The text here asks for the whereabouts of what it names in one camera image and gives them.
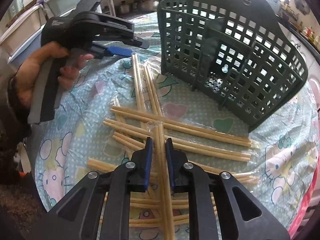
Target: black clamp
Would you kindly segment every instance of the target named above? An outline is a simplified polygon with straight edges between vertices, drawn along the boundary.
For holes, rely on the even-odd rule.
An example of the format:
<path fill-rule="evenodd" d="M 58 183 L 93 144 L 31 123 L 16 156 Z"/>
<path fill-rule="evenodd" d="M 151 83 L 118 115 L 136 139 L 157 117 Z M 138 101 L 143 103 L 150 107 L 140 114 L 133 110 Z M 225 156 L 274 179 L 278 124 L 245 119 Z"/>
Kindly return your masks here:
<path fill-rule="evenodd" d="M 104 48 L 94 41 L 122 41 L 124 44 L 147 49 L 149 43 L 134 35 L 134 23 L 106 14 L 94 12 L 102 0 L 81 0 L 75 10 L 65 17 L 52 17 L 41 33 L 41 46 L 56 41 L 70 50 L 65 58 L 49 58 L 40 69 L 33 92 L 28 123 L 54 119 L 59 108 L 63 88 L 59 86 L 60 68 L 74 65 L 79 55 L 92 53 L 96 58 L 130 56 L 125 48 Z"/>
<path fill-rule="evenodd" d="M 129 239 L 130 192 L 148 188 L 152 139 L 114 171 L 90 171 L 32 228 L 28 240 L 96 240 L 106 192 L 100 239 Z"/>
<path fill-rule="evenodd" d="M 190 240 L 219 239 L 211 192 L 223 240 L 290 240 L 282 224 L 229 172 L 205 172 L 174 150 L 171 138 L 166 156 L 172 191 L 188 192 Z"/>

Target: hand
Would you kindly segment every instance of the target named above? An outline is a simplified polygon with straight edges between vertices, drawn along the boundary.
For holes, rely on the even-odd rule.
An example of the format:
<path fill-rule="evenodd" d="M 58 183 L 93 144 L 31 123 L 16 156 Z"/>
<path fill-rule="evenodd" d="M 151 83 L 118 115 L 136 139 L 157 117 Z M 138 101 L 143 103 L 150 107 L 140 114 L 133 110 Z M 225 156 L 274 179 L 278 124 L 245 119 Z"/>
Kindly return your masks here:
<path fill-rule="evenodd" d="M 52 41 L 40 49 L 34 51 L 23 64 L 20 66 L 16 74 L 16 91 L 21 104 L 27 109 L 31 106 L 32 94 L 36 82 L 36 78 L 40 71 L 42 63 L 49 57 L 62 58 L 69 55 L 69 51 L 63 48 L 55 41 Z M 81 55 L 78 58 L 77 67 L 65 66 L 60 68 L 61 76 L 58 77 L 58 82 L 60 85 L 69 90 L 75 79 L 79 75 L 79 70 L 81 70 L 86 60 L 92 59 L 93 55 L 86 54 Z"/>

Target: cabinet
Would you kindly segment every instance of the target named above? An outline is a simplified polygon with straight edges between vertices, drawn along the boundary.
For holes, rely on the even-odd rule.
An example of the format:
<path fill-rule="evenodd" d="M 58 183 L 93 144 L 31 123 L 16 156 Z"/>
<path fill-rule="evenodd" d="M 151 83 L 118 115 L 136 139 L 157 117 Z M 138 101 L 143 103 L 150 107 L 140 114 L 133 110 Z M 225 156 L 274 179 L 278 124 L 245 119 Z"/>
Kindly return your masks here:
<path fill-rule="evenodd" d="M 293 34 L 289 33 L 287 36 L 288 40 L 295 45 L 298 51 L 301 53 L 303 59 L 306 62 L 308 68 L 308 81 L 315 95 L 317 110 L 320 109 L 320 66 L 316 61 L 315 57 L 311 54 L 309 49 L 298 40 Z"/>
<path fill-rule="evenodd" d="M 282 24 L 280 24 L 280 23 L 279 23 L 279 26 L 280 26 L 280 29 L 282 30 L 283 34 L 284 34 L 286 37 L 288 37 L 291 32 L 290 32 L 286 27 L 284 27 Z"/>

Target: tablecloth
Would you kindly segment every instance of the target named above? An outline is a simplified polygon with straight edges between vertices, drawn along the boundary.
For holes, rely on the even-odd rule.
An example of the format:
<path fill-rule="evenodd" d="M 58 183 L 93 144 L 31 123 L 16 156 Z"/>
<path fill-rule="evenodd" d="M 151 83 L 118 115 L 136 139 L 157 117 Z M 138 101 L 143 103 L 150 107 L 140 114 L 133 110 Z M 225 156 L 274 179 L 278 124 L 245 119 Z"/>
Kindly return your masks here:
<path fill-rule="evenodd" d="M 288 103 L 248 134 L 248 126 L 231 112 L 174 76 L 160 74 L 161 45 L 156 13 L 132 20 L 135 33 L 150 43 L 147 50 L 131 48 L 141 62 L 152 64 L 160 102 L 167 117 L 212 127 L 260 142 L 260 149 L 231 146 L 173 133 L 211 146 L 252 154 L 250 162 L 238 162 L 187 153 L 188 159 L 234 172 L 255 171 L 257 185 L 245 186 L 286 227 L 294 219 L 309 188 L 317 164 L 319 129 L 315 98 L 308 82 Z M 125 47 L 121 42 L 102 45 Z M 113 130 L 102 121 L 114 118 L 111 102 L 136 109 L 131 58 L 120 56 L 90 60 L 79 80 L 64 95 L 55 119 L 33 126 L 29 151 L 37 152 L 35 176 L 39 195 L 50 210 L 90 169 L 87 159 L 119 165 L 128 157 L 113 139 Z M 150 210 L 134 209 L 130 218 L 152 218 Z M 188 238 L 188 225 L 176 227 L 177 239 Z M 157 228 L 131 229 L 130 239 L 162 239 Z"/>

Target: green plastic basket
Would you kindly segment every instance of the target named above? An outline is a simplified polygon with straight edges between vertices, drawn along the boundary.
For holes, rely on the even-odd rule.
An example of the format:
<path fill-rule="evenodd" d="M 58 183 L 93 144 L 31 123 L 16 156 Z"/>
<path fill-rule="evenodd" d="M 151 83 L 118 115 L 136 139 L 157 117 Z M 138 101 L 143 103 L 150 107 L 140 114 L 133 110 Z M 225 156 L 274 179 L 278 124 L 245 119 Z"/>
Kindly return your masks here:
<path fill-rule="evenodd" d="M 266 0 L 163 0 L 161 71 L 254 130 L 304 85 L 308 69 Z"/>

